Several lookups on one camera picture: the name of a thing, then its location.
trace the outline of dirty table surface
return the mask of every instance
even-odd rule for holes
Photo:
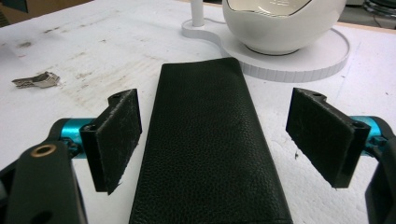
[[[207,18],[223,21],[220,7]],[[73,160],[90,223],[127,223],[163,63],[221,58],[207,41],[181,35],[190,4],[95,0],[0,29],[0,168],[43,141],[61,118],[95,118],[113,93],[138,89],[143,133],[116,191],[94,191],[86,160]],[[348,189],[332,189],[285,131],[293,87],[318,91],[348,115],[396,127],[396,34],[338,23],[351,42],[346,67],[326,79],[285,84],[245,76],[295,223],[368,223],[364,191],[377,162],[362,157]],[[45,71],[61,81],[17,89],[15,78]]]

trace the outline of white tabletop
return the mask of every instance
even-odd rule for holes
[[[220,7],[205,16],[222,21]],[[190,4],[95,0],[0,29],[0,169],[43,141],[61,118],[95,118],[113,93],[138,89],[143,133],[116,191],[94,191],[85,160],[73,160],[90,223],[128,223],[163,63],[220,58],[219,48],[181,35]],[[245,76],[295,223],[367,223],[364,191],[377,165],[362,157],[348,189],[332,189],[285,131],[293,87],[318,91],[347,115],[396,127],[396,34],[336,25],[349,38],[346,67],[326,79],[285,84]],[[57,87],[17,89],[15,78],[45,71]]]

